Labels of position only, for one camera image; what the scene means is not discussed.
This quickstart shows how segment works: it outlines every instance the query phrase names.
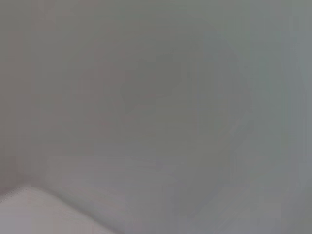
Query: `ceiling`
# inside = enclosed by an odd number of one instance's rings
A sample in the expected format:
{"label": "ceiling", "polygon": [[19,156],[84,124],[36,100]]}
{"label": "ceiling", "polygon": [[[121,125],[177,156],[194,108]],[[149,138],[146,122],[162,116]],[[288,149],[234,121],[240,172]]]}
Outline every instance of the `ceiling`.
{"label": "ceiling", "polygon": [[305,0],[3,0],[0,186],[121,234],[310,233]]}

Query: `white wall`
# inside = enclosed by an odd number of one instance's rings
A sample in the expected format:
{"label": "white wall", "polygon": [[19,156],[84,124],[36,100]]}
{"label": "white wall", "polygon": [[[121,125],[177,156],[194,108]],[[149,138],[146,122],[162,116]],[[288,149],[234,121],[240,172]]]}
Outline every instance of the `white wall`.
{"label": "white wall", "polygon": [[310,8],[2,1],[4,187],[30,178],[127,234],[300,231]]}

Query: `gray wall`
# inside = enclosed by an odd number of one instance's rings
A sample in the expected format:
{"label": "gray wall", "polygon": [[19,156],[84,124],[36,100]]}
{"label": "gray wall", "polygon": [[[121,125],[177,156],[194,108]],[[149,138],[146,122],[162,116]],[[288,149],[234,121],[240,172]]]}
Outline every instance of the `gray wall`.
{"label": "gray wall", "polygon": [[2,0],[0,186],[117,233],[310,233],[311,7]]}

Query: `white surface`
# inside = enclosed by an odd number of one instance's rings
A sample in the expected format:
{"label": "white surface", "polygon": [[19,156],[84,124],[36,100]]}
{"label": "white surface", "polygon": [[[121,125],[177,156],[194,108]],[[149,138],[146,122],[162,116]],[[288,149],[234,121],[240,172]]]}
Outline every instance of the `white surface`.
{"label": "white surface", "polygon": [[0,202],[3,234],[113,234],[89,217],[38,189],[24,188]]}

